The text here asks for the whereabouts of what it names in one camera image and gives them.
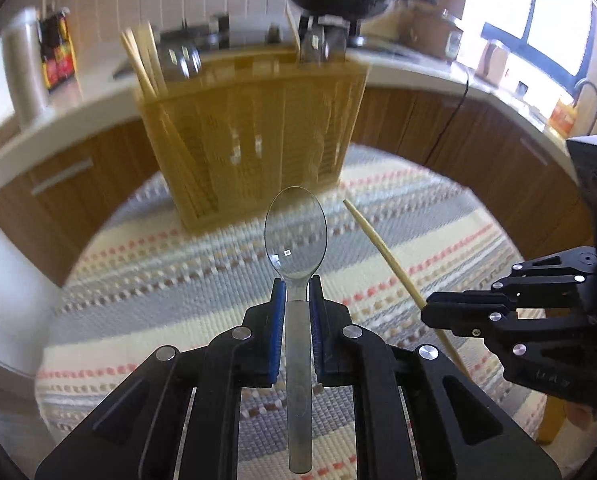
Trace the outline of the person's right hand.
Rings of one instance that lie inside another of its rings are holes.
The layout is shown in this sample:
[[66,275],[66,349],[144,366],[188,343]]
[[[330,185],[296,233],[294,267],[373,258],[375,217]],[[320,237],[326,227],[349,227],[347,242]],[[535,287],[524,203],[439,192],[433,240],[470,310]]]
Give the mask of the person's right hand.
[[580,430],[587,430],[595,421],[595,411],[587,405],[567,402],[565,404],[565,414],[572,425]]

